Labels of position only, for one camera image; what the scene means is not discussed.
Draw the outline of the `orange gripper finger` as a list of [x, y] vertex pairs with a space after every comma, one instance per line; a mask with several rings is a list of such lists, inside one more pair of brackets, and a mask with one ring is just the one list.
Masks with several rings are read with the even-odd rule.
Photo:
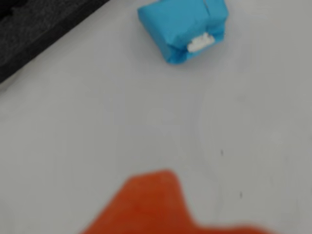
[[169, 171], [128, 179], [85, 234], [264, 234], [250, 227], [203, 227], [191, 218], [177, 176]]

